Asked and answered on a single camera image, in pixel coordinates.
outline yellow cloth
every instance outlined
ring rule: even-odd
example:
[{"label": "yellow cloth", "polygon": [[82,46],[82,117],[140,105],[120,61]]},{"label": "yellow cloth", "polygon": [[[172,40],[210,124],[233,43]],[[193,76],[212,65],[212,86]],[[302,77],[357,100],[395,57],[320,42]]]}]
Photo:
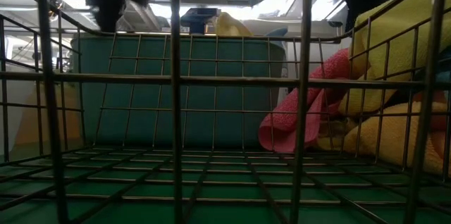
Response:
[{"label": "yellow cloth", "polygon": [[[445,0],[445,8],[451,7],[451,0]],[[400,33],[407,28],[431,17],[433,0],[404,0],[381,17],[375,19],[371,24],[371,42],[370,47],[385,41],[387,38]],[[357,18],[356,25],[366,22],[370,15],[379,11],[387,3],[377,8],[363,13]],[[424,66],[426,62],[426,50],[428,44],[428,34],[431,24],[426,23],[419,28],[418,53],[416,55],[416,66]],[[367,48],[368,27],[364,27],[355,34],[354,55],[363,52]],[[441,48],[451,45],[451,13],[447,13],[443,18]],[[392,74],[412,68],[412,54],[414,50],[414,31],[410,31],[390,42],[390,55],[388,59],[387,74]],[[373,80],[377,77],[383,77],[385,66],[386,45],[382,45],[369,52],[369,65],[367,80]],[[364,80],[366,54],[355,58],[352,62],[353,78]],[[410,73],[391,77],[389,81],[408,81]],[[395,89],[388,89],[385,92],[385,101],[395,92]],[[376,111],[381,106],[381,94],[379,89],[367,89],[364,100],[364,111]],[[347,95],[340,103],[339,112],[346,112]],[[360,112],[362,100],[362,89],[350,90],[350,102],[348,114],[355,115]]]},{"label": "yellow cloth", "polygon": [[[384,114],[407,113],[408,104],[398,104],[386,108]],[[446,104],[434,102],[433,112],[446,112]],[[419,113],[421,109],[421,102],[412,103],[412,112]],[[407,123],[406,116],[386,116],[382,119],[381,130],[381,145],[379,149],[379,157],[383,161],[402,165],[402,156],[404,152],[404,138],[405,128]],[[418,131],[419,116],[412,116],[409,133],[409,147],[407,166],[412,166],[414,158],[414,148],[416,145],[416,134]],[[362,123],[360,132],[360,147],[359,154],[361,155],[375,155],[376,143],[378,138],[379,117],[371,117]],[[352,129],[345,137],[344,150],[348,153],[355,153],[358,127]],[[329,138],[320,138],[317,142],[318,147],[324,150],[330,150]],[[445,139],[439,142],[440,150],[443,151]],[[334,150],[339,150],[341,146],[341,139],[333,139]],[[424,161],[424,170],[429,173],[441,174],[443,167],[443,160],[434,149],[431,141],[431,134],[428,135],[426,143],[426,154]]]},{"label": "yellow cloth", "polygon": [[252,33],[239,20],[234,19],[228,13],[219,14],[215,30],[218,36],[252,36]]}]

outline pink towel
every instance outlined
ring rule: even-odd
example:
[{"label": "pink towel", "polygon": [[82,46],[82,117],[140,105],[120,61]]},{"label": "pink towel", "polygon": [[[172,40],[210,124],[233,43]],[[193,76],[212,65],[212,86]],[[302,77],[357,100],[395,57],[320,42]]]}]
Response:
[{"label": "pink towel", "polygon": [[[319,66],[309,75],[311,79],[348,79],[350,74],[350,64],[347,57],[347,49],[337,51],[328,60],[324,61],[324,76],[322,67]],[[307,105],[309,113],[326,112],[333,116],[337,113],[341,99],[346,93],[346,89],[318,89],[309,88],[307,92]],[[293,152],[296,146],[296,122],[297,114],[277,113],[277,112],[297,112],[297,89],[294,89],[279,106],[274,109],[275,113],[268,114],[261,122],[259,128],[259,141],[263,148],[277,152]],[[316,140],[319,133],[321,119],[327,116],[321,114],[307,114],[305,129],[305,147],[311,145]]]}]

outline microfiber cloth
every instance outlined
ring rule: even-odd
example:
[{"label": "microfiber cloth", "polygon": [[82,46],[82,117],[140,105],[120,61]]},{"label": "microfiber cloth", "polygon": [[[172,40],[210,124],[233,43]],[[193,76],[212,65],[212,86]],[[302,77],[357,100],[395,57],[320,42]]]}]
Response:
[{"label": "microfiber cloth", "polygon": [[[419,113],[421,109],[421,95],[417,95],[412,103],[412,112]],[[443,101],[443,93],[435,93],[432,105],[433,112],[446,112],[447,105]],[[398,104],[383,110],[384,114],[407,113],[409,104]],[[382,119],[381,144],[379,158],[389,163],[402,165],[404,139],[406,133],[406,116],[385,116]],[[375,155],[378,138],[379,117],[371,117],[362,123],[360,132],[359,154]],[[416,134],[419,129],[419,116],[412,116],[409,132],[409,146],[407,166],[412,167]],[[355,153],[359,128],[355,127],[345,137],[344,150]],[[443,167],[443,149],[445,145],[446,116],[432,116],[430,132],[426,143],[424,170],[429,173],[441,174]],[[317,141],[318,147],[330,150],[329,138]],[[340,139],[334,139],[334,148],[339,150]]]},{"label": "microfiber cloth", "polygon": [[[356,21],[356,25],[366,22],[369,16],[379,11],[387,3],[384,3],[375,9],[361,14]],[[372,21],[370,47],[385,41],[387,38],[400,33],[407,28],[416,25],[422,20],[431,17],[433,0],[404,0],[397,6],[384,13],[381,17]],[[451,0],[445,0],[445,8],[451,7]],[[426,52],[428,46],[428,35],[431,24],[426,23],[419,27],[418,50],[416,55],[416,67],[425,65]],[[364,27],[355,34],[354,55],[365,51],[367,46],[368,27]],[[442,37],[440,41],[442,51],[445,47],[451,45],[451,13],[443,16]],[[388,59],[388,74],[393,74],[412,67],[412,54],[414,50],[414,31],[410,31],[390,41],[390,55]],[[369,64],[367,71],[367,80],[374,80],[383,77],[385,67],[385,51],[387,46],[384,44],[369,52]],[[355,58],[352,62],[352,79],[364,80],[366,55]],[[410,73],[390,77],[389,81],[408,81]],[[385,92],[384,103],[389,100],[396,90],[387,89]],[[380,89],[367,89],[364,99],[364,112],[376,111],[381,105]],[[350,102],[348,114],[356,115],[360,113],[362,100],[362,89],[350,90]],[[341,114],[346,112],[347,96],[343,97],[339,111]]]},{"label": "microfiber cloth", "polygon": [[[347,49],[339,50],[328,60],[324,61],[323,67],[319,66],[312,72],[309,78],[313,79],[347,79],[350,74],[350,64],[347,57]],[[307,124],[305,130],[305,146],[314,143],[318,137],[320,128],[320,112],[329,111],[331,115],[337,113],[339,100],[345,94],[346,89],[318,89],[309,88],[307,92],[307,105],[310,113],[307,114]],[[296,122],[297,114],[277,113],[277,112],[297,112],[298,91],[294,89],[291,93],[274,109],[275,113],[268,114],[259,128],[259,141],[263,148],[278,152],[293,152],[296,146]]]}]

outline teal plastic bin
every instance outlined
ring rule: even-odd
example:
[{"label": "teal plastic bin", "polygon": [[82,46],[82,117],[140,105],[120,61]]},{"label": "teal plastic bin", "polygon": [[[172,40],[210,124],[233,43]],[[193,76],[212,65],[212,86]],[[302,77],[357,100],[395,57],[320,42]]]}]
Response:
[{"label": "teal plastic bin", "polygon": [[[139,57],[143,59],[136,60],[138,41],[138,37],[116,38],[109,71],[113,37],[82,35],[80,44],[82,73],[133,75],[137,61],[137,75],[170,75],[170,38],[167,38],[165,49],[164,36],[143,37],[139,53]],[[77,38],[73,39],[74,49],[78,48],[78,42]],[[182,37],[181,59],[190,57],[190,47],[192,59],[216,59],[215,38]],[[268,45],[265,41],[246,39],[243,45],[241,39],[219,39],[217,56],[220,60],[217,62],[217,76],[242,77],[244,73],[245,77],[280,77],[282,66],[280,62],[243,63],[241,60],[244,56],[245,61],[268,61],[270,56],[271,61],[282,61],[285,50],[277,44]],[[78,57],[74,56],[74,71],[78,71],[78,63]],[[191,76],[215,76],[216,62],[191,61],[189,63],[182,60],[180,70],[181,75],[185,76],[188,73]],[[82,87],[85,133],[89,141],[96,141],[97,144],[125,142],[128,146],[171,146],[173,119],[170,110],[172,106],[170,85],[135,85],[132,109],[128,109],[133,86],[107,84],[103,107],[125,109],[104,109],[98,134],[97,123],[106,84],[83,83]],[[211,148],[212,144],[215,148],[224,149],[241,148],[243,144],[248,149],[258,148],[257,133],[260,122],[266,115],[266,111],[276,106],[278,96],[278,88],[269,87],[182,86],[180,91],[183,110],[182,139],[185,148]],[[127,128],[129,112],[130,122]]]}]

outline wire basket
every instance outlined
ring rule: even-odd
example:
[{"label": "wire basket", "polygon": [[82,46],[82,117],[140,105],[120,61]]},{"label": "wire basket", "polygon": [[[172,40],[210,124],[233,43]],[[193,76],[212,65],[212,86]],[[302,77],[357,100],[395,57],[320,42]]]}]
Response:
[{"label": "wire basket", "polygon": [[[0,222],[1,223],[449,223],[451,221],[451,183],[449,182],[449,126],[446,130],[446,141],[443,152],[443,167],[441,175],[426,174],[422,172],[424,165],[428,127],[432,119],[433,92],[435,89],[449,89],[448,83],[435,82],[437,71],[437,54],[440,46],[440,31],[443,23],[443,14],[450,10],[444,8],[445,0],[435,0],[432,16],[429,19],[405,30],[416,33],[412,42],[418,42],[418,29],[431,23],[428,42],[428,59],[426,62],[426,76],[424,81],[394,82],[387,79],[399,74],[421,70],[412,63],[412,68],[402,72],[384,72],[378,80],[309,80],[308,68],[310,63],[319,63],[323,66],[322,45],[329,42],[339,42],[346,37],[352,37],[351,53],[354,51],[354,36],[364,27],[371,31],[371,23],[387,13],[404,0],[394,0],[384,6],[376,14],[371,15],[367,23],[363,23],[346,35],[319,39],[310,36],[311,12],[305,11],[302,23],[302,38],[282,37],[188,37],[188,39],[207,39],[216,44],[214,52],[218,53],[217,44],[224,40],[233,40],[245,46],[245,42],[263,42],[270,50],[271,42],[287,41],[301,42],[300,65],[297,79],[283,79],[271,74],[273,61],[268,55],[262,61],[248,61],[245,52],[242,57],[234,61],[223,61],[218,56],[203,58],[180,59],[180,33],[177,1],[173,3],[172,33],[165,36],[170,45],[171,59],[164,55],[157,60],[159,63],[168,63],[171,73],[140,74],[137,71],[139,64],[144,60],[139,58],[140,44],[143,39],[161,38],[148,34],[121,34],[101,33],[87,29],[57,8],[50,9],[58,14],[59,30],[58,41],[51,39],[49,28],[47,0],[35,0],[39,4],[39,31],[26,27],[4,15],[0,15],[0,36],[5,37],[5,22],[13,23],[32,33],[35,36],[35,53],[38,52],[37,38],[41,39],[43,55],[42,69],[35,66],[12,61],[5,57],[5,46],[1,43],[1,83],[4,127],[4,162],[0,163]],[[304,8],[311,8],[311,0],[304,0]],[[63,30],[61,21],[73,24],[77,30],[75,36],[78,42],[74,47],[65,46],[62,42]],[[76,61],[82,61],[84,54],[82,47],[82,32],[107,38],[111,43],[120,39],[134,39],[137,57],[131,59],[134,70],[128,73],[112,74],[110,66],[106,72],[86,73],[83,63],[75,63],[76,73],[64,73],[63,58],[60,57],[59,73],[55,73],[51,63],[51,42],[73,53]],[[369,52],[377,46],[390,46],[396,36],[387,38],[384,42],[368,48],[362,54],[351,56],[353,58],[366,58],[368,65]],[[321,61],[309,61],[310,43],[318,44],[321,52]],[[115,58],[112,50],[107,57],[108,63]],[[183,75],[180,71],[182,63],[213,63],[213,75],[193,76]],[[218,75],[218,64],[239,63],[241,74],[235,77]],[[251,77],[245,75],[246,63],[262,63],[268,67],[267,76]],[[14,73],[6,70],[7,65],[21,66],[32,70],[27,73]],[[19,104],[15,100],[8,100],[8,83],[13,81],[36,82],[36,104]],[[77,106],[69,106],[65,93],[66,84],[75,85],[78,89]],[[85,87],[90,84],[101,86],[101,103],[94,105],[97,112],[97,124],[86,123],[86,117],[91,108],[84,105],[86,101]],[[104,104],[107,86],[128,85],[129,98],[125,105],[116,107],[125,111],[125,134],[114,136],[119,140],[98,141],[102,116],[105,116]],[[167,112],[171,115],[172,123],[165,126],[166,134],[163,137],[165,144],[156,144],[159,138],[156,130],[148,133],[147,140],[127,141],[127,131],[130,126],[130,114],[139,112],[132,106],[133,93],[138,86],[154,85],[171,86],[171,105],[168,108],[157,106],[140,107],[144,111],[153,113]],[[214,106],[209,109],[190,108],[187,105],[192,86],[212,87],[214,91]],[[238,108],[221,110],[216,105],[216,96],[219,87],[236,87]],[[269,90],[269,107],[267,110],[256,111],[245,105],[245,91],[247,87],[263,87]],[[247,136],[246,115],[248,113],[270,113],[273,100],[271,89],[278,87],[298,87],[299,103],[297,121],[297,148],[294,153],[278,153],[275,151],[262,151],[256,146],[245,144]],[[307,117],[305,97],[307,88],[321,89],[405,89],[409,92],[409,110],[407,113],[380,113],[368,114],[363,110],[354,116],[358,120],[359,132],[364,118],[375,116],[382,123],[383,119],[393,116],[404,116],[408,121],[417,119],[419,129],[414,135],[416,144],[414,152],[406,144],[400,165],[393,165],[383,161],[384,153],[379,151],[381,127],[377,128],[377,150],[373,156],[359,153],[360,134],[357,135],[357,145],[354,152],[343,149],[343,139],[336,141],[330,138],[330,148],[333,151],[305,151],[304,132]],[[423,90],[419,113],[412,111],[412,90]],[[447,112],[439,115],[450,116],[450,100],[447,100]],[[12,108],[29,108],[37,111],[37,146],[21,152],[18,156],[13,152],[10,155],[8,129],[11,121],[8,119]],[[236,144],[219,146],[215,144],[218,136],[217,127],[213,122],[213,129],[208,130],[210,144],[202,147],[202,143],[188,147],[184,143],[186,122],[188,114],[212,113],[214,120],[221,113],[232,113],[229,120],[241,120],[241,126],[232,135],[241,135]],[[73,144],[72,132],[69,127],[73,125],[68,117],[69,113],[76,113],[80,118],[79,147]]]}]

